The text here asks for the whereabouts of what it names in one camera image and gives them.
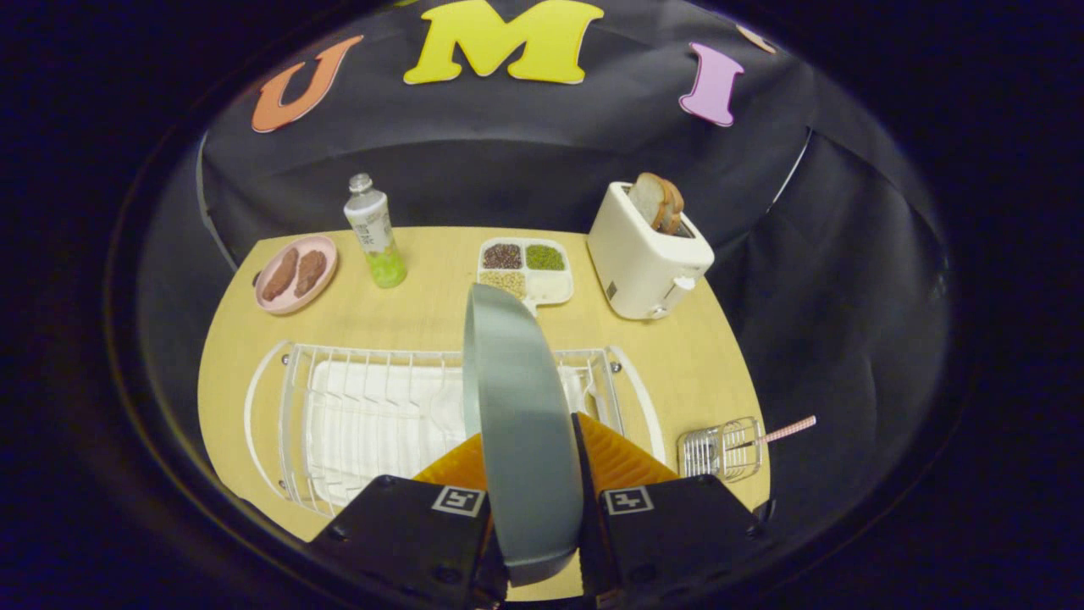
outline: purple letter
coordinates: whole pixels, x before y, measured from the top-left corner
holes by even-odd
[[[734,78],[745,73],[745,69],[736,61],[710,47],[699,42],[689,42],[688,46],[700,56],[700,63],[693,92],[682,95],[679,101],[682,109],[722,127],[734,125],[731,92],[734,90]]]

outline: striped straw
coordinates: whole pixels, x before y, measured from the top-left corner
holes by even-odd
[[[791,424],[790,426],[788,426],[786,428],[780,428],[780,429],[776,430],[775,432],[773,432],[771,434],[765,434],[765,436],[761,437],[760,439],[757,439],[756,441],[749,441],[749,442],[746,442],[746,443],[741,443],[740,445],[736,445],[734,447],[727,447],[726,451],[728,452],[728,451],[732,451],[732,450],[740,450],[741,447],[748,447],[749,445],[766,445],[766,444],[771,443],[772,441],[778,441],[779,439],[783,439],[784,437],[790,437],[795,432],[801,432],[802,430],[805,430],[806,428],[810,428],[811,426],[813,426],[815,424],[816,424],[816,416],[815,415],[814,416],[810,416],[810,417],[808,417],[808,418],[805,418],[805,419],[803,419],[801,421],[797,421],[795,424]]]

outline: wooden table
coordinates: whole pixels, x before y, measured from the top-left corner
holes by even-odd
[[[586,246],[586,235],[476,226],[396,229],[408,275],[382,289],[369,274],[361,247],[349,230],[324,233],[338,247],[338,269],[307,308],[276,317],[261,311],[253,277],[286,243],[284,236],[257,243],[227,288],[204,346],[199,367],[199,426],[211,464],[222,482],[294,535],[312,540],[328,518],[284,499],[268,488],[249,455],[244,404],[259,362],[283,340],[318,346],[389,351],[460,352],[467,290],[475,280],[478,248],[490,237],[552,238],[565,246],[575,295],[563,304],[541,307],[538,322],[553,350],[618,346],[640,372],[655,403],[667,450],[676,471],[676,441],[683,432],[745,416],[762,419],[752,382],[726,317],[705,281],[657,322],[630,322],[609,309]],[[272,362],[267,375],[278,365]],[[615,375],[625,436],[650,452],[647,427],[628,376]],[[255,450],[274,479],[282,374],[257,386],[251,431]],[[730,485],[750,510],[769,498],[771,468]],[[509,589],[509,599],[581,595],[579,566],[558,576]]]

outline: plastic bottle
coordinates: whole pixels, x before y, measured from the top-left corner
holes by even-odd
[[[369,173],[350,178],[350,193],[343,213],[361,242],[373,281],[380,287],[399,285],[406,277],[406,264],[391,234],[388,195],[373,187]]]

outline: toaster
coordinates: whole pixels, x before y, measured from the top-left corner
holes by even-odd
[[[631,187],[610,182],[588,234],[588,250],[614,312],[657,321],[696,287],[715,254],[685,213],[675,234],[651,229],[629,198]]]

